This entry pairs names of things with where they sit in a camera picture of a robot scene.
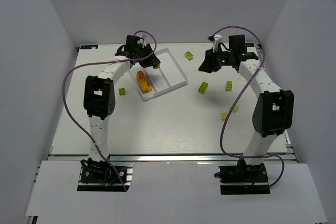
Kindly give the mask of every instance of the plastic tray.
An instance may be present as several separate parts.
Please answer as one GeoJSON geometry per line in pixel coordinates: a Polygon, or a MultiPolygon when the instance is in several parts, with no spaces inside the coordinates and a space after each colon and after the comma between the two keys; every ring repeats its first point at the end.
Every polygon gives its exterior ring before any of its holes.
{"type": "Polygon", "coordinates": [[[155,52],[155,55],[161,61],[159,69],[142,68],[139,64],[136,64],[129,70],[130,75],[139,87],[139,93],[142,99],[145,101],[177,89],[186,85],[188,82],[187,76],[168,48],[155,52]],[[143,92],[140,84],[136,80],[136,75],[139,70],[144,72],[147,82],[152,86],[153,90],[149,93],[143,92]]]}

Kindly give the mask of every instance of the white backdrop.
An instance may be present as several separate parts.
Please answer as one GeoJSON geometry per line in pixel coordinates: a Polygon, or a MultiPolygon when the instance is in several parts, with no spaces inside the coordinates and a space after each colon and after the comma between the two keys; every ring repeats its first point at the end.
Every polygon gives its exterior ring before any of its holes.
{"type": "Polygon", "coordinates": [[[0,223],[22,223],[75,55],[49,0],[0,0],[0,223]]]}
{"type": "Polygon", "coordinates": [[[266,67],[295,95],[289,130],[308,164],[328,223],[336,223],[336,0],[287,0],[266,39],[266,67]]]}
{"type": "Polygon", "coordinates": [[[249,27],[264,40],[285,1],[51,0],[76,46],[124,43],[138,29],[159,42],[205,42],[226,25],[249,27]]]}

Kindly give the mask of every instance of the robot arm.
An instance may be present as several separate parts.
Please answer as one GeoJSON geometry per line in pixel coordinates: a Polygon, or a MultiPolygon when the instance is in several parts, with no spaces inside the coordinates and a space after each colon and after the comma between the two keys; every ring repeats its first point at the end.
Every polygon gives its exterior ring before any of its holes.
{"type": "MultiPolygon", "coordinates": [[[[117,56],[116,60],[126,59],[124,56],[117,56]]],[[[116,105],[114,97],[114,85],[120,77],[131,69],[131,62],[126,61],[107,66],[97,76],[88,76],[85,88],[85,104],[90,121],[91,135],[96,144],[91,142],[89,158],[93,161],[103,161],[97,152],[99,147],[105,158],[110,155],[107,146],[108,123],[110,115],[116,105]]]]}
{"type": "Polygon", "coordinates": [[[139,62],[143,68],[159,68],[160,61],[155,54],[145,60],[138,60],[145,58],[152,52],[150,44],[145,43],[142,34],[139,36],[128,35],[126,44],[122,45],[115,54],[117,63],[108,65],[96,76],[86,78],[84,108],[87,110],[91,135],[96,143],[91,143],[89,158],[88,160],[83,159],[81,164],[90,174],[93,174],[95,181],[106,181],[113,174],[111,166],[100,156],[97,147],[105,158],[109,158],[108,123],[116,106],[114,85],[136,62],[139,62]]]}
{"type": "MultiPolygon", "coordinates": [[[[209,40],[213,43],[213,47],[205,52],[205,59],[199,71],[211,73],[217,72],[222,66],[232,66],[246,81],[251,79],[260,62],[255,53],[247,52],[244,35],[229,36],[227,51],[222,51],[220,47],[222,44],[220,35],[210,36],[209,40]]],[[[261,156],[261,158],[240,159],[238,168],[235,168],[232,174],[223,175],[223,177],[231,176],[234,181],[255,177],[261,171],[263,157],[273,141],[292,124],[294,95],[290,90],[282,90],[263,69],[256,74],[250,86],[258,101],[252,118],[255,131],[243,152],[243,157],[261,156]]]]}

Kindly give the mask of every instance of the green lego brick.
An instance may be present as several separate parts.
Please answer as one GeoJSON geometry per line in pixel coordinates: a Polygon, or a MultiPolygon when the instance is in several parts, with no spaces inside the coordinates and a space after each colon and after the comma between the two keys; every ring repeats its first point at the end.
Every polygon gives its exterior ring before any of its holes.
{"type": "Polygon", "coordinates": [[[238,106],[234,106],[232,112],[233,112],[233,113],[236,113],[238,110],[239,110],[239,107],[238,107],[238,106]]]}
{"type": "Polygon", "coordinates": [[[232,82],[231,81],[227,81],[225,84],[225,90],[226,91],[232,91],[232,82]]]}
{"type": "Polygon", "coordinates": [[[184,54],[184,57],[187,58],[188,60],[191,60],[194,56],[191,52],[188,51],[184,54]]]}
{"type": "Polygon", "coordinates": [[[220,116],[220,119],[221,119],[222,121],[224,121],[224,120],[226,119],[226,117],[227,117],[227,113],[226,113],[226,112],[223,112],[223,113],[219,114],[219,116],[220,116]]]}
{"type": "Polygon", "coordinates": [[[155,66],[153,66],[153,69],[159,69],[159,68],[160,68],[160,63],[158,63],[155,66]]]}
{"type": "Polygon", "coordinates": [[[207,87],[208,83],[203,81],[201,86],[198,88],[199,93],[204,94],[207,87]]]}
{"type": "Polygon", "coordinates": [[[119,89],[119,95],[126,95],[126,90],[125,88],[119,89]]]}

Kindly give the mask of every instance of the yellow toy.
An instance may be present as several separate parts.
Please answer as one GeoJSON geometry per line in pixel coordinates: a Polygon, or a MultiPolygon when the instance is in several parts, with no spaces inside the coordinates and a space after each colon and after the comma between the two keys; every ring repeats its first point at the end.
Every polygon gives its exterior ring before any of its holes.
{"type": "Polygon", "coordinates": [[[143,71],[138,71],[136,75],[137,75],[137,81],[140,83],[142,91],[145,91],[147,93],[151,92],[152,87],[148,84],[143,71]]]}

